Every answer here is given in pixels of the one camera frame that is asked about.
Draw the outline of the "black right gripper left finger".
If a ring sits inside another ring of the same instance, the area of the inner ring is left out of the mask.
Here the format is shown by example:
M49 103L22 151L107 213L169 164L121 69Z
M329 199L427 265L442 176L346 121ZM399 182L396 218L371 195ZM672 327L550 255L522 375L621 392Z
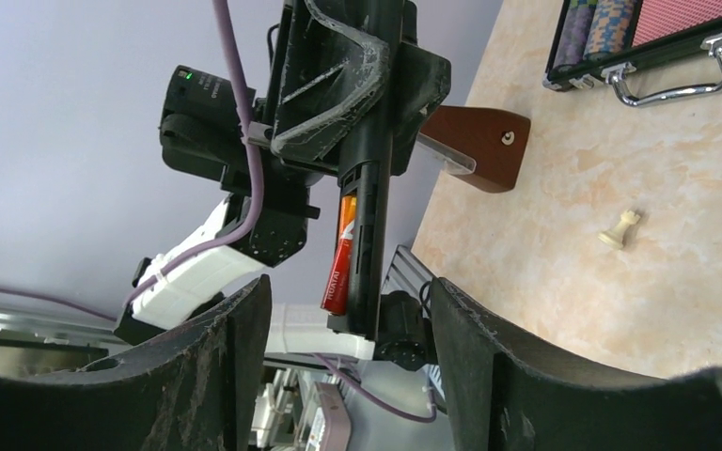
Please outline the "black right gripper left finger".
M75 371L0 377L0 450L244 450L272 316L263 275Z

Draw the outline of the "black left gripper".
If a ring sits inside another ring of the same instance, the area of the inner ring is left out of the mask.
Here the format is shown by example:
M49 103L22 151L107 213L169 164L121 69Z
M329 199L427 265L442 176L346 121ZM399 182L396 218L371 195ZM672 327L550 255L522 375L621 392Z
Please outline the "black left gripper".
M391 71L392 3L284 1L267 31L270 77L260 123L262 159L280 175L306 175L380 99ZM406 172L422 126L451 89L451 64L417 43L417 7L404 3L392 71L391 174Z

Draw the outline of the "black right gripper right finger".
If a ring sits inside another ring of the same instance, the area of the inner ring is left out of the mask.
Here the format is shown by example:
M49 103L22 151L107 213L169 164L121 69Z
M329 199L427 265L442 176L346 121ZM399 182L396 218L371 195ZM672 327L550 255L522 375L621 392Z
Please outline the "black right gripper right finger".
M431 283L459 450L722 450L722 367L667 380L591 361Z

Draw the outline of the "black remote with buttons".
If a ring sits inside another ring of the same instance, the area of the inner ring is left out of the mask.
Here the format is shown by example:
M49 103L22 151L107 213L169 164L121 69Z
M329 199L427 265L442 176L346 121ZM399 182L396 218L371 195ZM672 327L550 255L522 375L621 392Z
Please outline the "black remote with buttons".
M386 209L393 148L392 76L381 97L341 143L339 174L343 194L356 194L356 217L348 279L345 330L377 337L385 244Z

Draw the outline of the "red battery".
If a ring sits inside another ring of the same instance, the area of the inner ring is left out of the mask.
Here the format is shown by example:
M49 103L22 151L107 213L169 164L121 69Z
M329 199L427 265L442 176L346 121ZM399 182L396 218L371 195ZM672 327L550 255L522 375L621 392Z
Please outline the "red battery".
M340 202L337 247L322 298L322 309L334 316L344 316L347 310L356 205L354 194L343 196Z

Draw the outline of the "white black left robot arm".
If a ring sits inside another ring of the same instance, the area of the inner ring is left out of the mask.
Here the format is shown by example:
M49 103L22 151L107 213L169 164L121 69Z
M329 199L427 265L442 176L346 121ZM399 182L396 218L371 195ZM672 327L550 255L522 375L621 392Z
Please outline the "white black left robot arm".
M429 310L382 293L389 182L450 90L451 66L417 41L412 1L287 1L268 33L264 96L187 66L174 69L159 140L165 164L217 182L224 198L180 244L147 257L115 335L136 345L223 300L223 289L306 244L320 211L311 187L337 181L340 218L327 300L272 353L343 354L417 371L436 362Z

